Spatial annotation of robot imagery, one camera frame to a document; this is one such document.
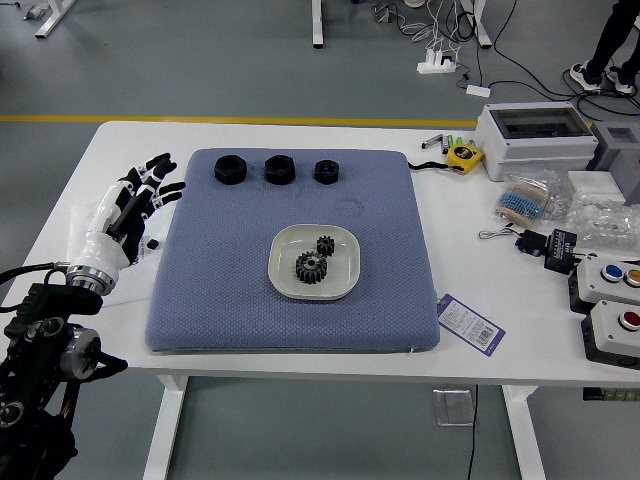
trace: white robotic hand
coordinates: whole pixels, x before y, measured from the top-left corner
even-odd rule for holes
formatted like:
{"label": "white robotic hand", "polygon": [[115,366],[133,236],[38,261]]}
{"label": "white robotic hand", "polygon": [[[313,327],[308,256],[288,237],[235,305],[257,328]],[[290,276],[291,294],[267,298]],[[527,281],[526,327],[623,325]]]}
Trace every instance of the white robotic hand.
{"label": "white robotic hand", "polygon": [[67,285],[102,296],[116,286],[119,272],[133,263],[144,222],[162,206],[182,197],[184,182],[160,187],[177,165],[168,153],[129,170],[104,196],[86,233],[85,246],[66,271]]}

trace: square plate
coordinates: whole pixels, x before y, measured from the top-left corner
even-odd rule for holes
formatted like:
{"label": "square plate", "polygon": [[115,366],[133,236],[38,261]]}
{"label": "square plate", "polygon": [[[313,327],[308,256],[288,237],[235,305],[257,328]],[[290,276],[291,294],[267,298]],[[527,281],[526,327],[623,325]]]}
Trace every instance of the square plate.
{"label": "square plate", "polygon": [[[306,284],[296,276],[296,260],[315,252],[318,238],[331,237],[335,251],[327,257],[322,281]],[[299,300],[337,300],[349,293],[360,277],[360,244],[356,237],[333,225],[292,225],[280,231],[271,243],[269,280],[283,295]]]}

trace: gray cushion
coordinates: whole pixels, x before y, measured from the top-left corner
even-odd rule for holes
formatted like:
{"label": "gray cushion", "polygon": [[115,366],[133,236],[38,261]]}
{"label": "gray cushion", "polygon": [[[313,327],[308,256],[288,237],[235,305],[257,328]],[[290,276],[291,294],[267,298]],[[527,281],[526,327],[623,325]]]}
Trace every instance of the gray cushion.
{"label": "gray cushion", "polygon": [[[240,184],[214,178],[217,159],[228,154],[247,162]],[[275,154],[294,159],[292,183],[264,179]],[[337,183],[314,180],[323,159],[340,165]],[[147,323],[152,350],[397,352],[438,343],[436,294],[401,153],[200,150],[185,181]],[[271,284],[271,242],[295,224],[337,225],[358,239],[360,278],[345,297],[294,300]]]}

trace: yellow floor line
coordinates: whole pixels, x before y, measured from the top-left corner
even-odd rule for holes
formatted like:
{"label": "yellow floor line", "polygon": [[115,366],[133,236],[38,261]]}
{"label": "yellow floor line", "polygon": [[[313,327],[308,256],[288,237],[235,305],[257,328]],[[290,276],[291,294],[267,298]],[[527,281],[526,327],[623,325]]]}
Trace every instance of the yellow floor line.
{"label": "yellow floor line", "polygon": [[451,127],[475,128],[475,120],[386,119],[386,118],[314,118],[314,117],[174,117],[141,115],[0,115],[0,122],[104,123],[186,122],[248,123],[257,125],[335,125],[371,127]]}

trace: black gear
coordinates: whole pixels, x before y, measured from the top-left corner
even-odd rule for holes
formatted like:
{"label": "black gear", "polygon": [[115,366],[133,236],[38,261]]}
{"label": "black gear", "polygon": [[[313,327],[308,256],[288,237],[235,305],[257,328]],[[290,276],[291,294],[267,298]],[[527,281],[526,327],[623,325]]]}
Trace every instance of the black gear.
{"label": "black gear", "polygon": [[327,258],[317,252],[303,253],[296,260],[296,277],[308,285],[321,282],[327,274]]}
{"label": "black gear", "polygon": [[320,255],[330,257],[336,249],[336,242],[333,240],[333,238],[325,235],[323,237],[320,237],[316,242],[316,249],[318,250],[318,253]]}

